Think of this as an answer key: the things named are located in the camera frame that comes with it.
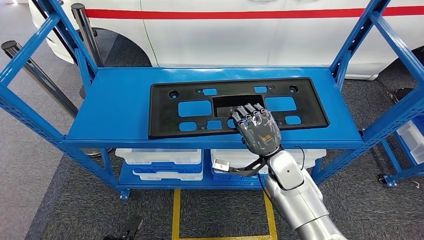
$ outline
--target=black tool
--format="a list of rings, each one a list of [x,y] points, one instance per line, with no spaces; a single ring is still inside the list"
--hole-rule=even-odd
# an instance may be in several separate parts
[[[103,240],[134,240],[137,231],[141,228],[143,218],[141,216],[132,216],[128,219],[123,230],[119,233],[119,237],[107,235]]]

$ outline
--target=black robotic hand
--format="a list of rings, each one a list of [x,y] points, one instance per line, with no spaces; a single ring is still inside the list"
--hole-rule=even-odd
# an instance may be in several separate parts
[[[239,106],[231,112],[242,141],[254,154],[266,157],[280,148],[281,134],[272,114],[259,103]]]

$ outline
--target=robot finger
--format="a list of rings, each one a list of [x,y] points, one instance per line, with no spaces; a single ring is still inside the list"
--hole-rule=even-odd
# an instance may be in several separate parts
[[[250,103],[244,105],[244,108],[247,109],[251,114],[257,112],[257,110]]]
[[[261,114],[268,112],[263,106],[261,106],[261,104],[256,103],[255,105],[253,105],[255,109],[257,109],[258,111],[260,111]]]
[[[236,111],[231,112],[231,117],[237,124],[243,120]]]
[[[238,106],[235,110],[239,112],[242,117],[246,117],[247,115],[249,115],[248,111],[246,111],[245,107],[243,106]]]

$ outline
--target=yellow floor line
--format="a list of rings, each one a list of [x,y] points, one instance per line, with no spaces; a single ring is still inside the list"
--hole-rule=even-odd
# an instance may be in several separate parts
[[[273,240],[273,239],[270,235],[263,235],[263,236],[226,236],[226,237],[180,238],[179,240]]]
[[[269,235],[271,235],[272,240],[278,240],[276,220],[274,219],[273,204],[270,202],[267,195],[265,195],[265,192],[263,192],[263,198],[265,199],[265,209],[266,217],[268,218]]]
[[[180,239],[180,203],[181,190],[173,191],[173,207],[172,207],[172,240]]]

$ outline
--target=robotic arm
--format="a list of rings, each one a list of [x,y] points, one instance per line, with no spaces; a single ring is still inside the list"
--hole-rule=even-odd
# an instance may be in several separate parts
[[[323,195],[311,176],[280,145],[281,135],[269,111],[260,104],[237,107],[232,113],[242,141],[259,159],[244,168],[214,159],[213,168],[240,176],[253,176],[265,165],[265,185],[282,217],[301,240],[346,240],[330,219]]]

